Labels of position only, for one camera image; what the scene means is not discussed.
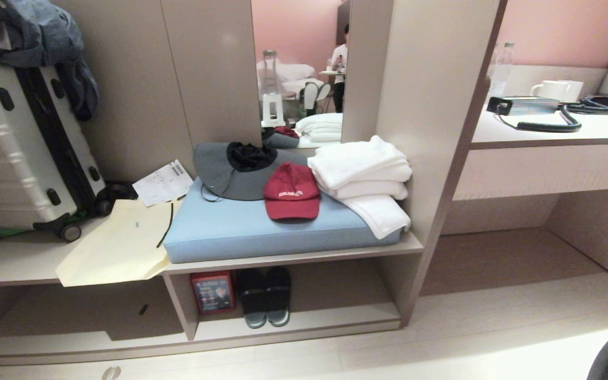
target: blue cushion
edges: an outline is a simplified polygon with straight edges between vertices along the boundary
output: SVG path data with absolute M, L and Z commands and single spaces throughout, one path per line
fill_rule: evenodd
M 264 201 L 201 196 L 200 178 L 184 198 L 164 246 L 174 263 L 267 257 L 398 243 L 400 230 L 378 240 L 355 212 L 321 194 L 318 218 L 312 221 L 272 221 Z M 208 200 L 216 197 L 207 190 Z

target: mirror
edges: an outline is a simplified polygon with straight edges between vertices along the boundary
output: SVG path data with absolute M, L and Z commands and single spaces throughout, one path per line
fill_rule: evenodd
M 251 6 L 264 144 L 339 144 L 350 0 L 252 0 Z

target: red box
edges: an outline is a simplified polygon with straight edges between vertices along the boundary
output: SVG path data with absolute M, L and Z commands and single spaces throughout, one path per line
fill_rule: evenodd
M 236 308 L 236 298 L 229 270 L 191 274 L 191 287 L 201 314 L 229 312 Z

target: black slipper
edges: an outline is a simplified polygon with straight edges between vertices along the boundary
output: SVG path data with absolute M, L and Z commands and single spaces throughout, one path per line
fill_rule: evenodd
M 244 269 L 236 279 L 239 299 L 243 305 L 245 323 L 258 329 L 266 323 L 266 293 L 264 276 L 260 270 Z
M 266 274 L 267 318 L 274 327 L 290 320 L 290 273 L 283 267 L 273 267 Z

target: white shirt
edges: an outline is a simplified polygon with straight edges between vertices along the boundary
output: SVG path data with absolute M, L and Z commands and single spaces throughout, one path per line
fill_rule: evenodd
M 337 68 L 337 70 L 341 71 L 341 72 L 346 72 L 347 55 L 348 55 L 348 48 L 347 48 L 346 44 L 337 46 L 335 48 L 335 51 L 333 51 L 332 58 L 330 59 L 332 61 L 333 65 L 335 65 L 335 62 L 340 55 L 342 56 L 342 64 L 339 68 Z M 344 75 L 337 75 L 335 77 L 335 83 L 343 83 L 344 78 L 345 78 Z

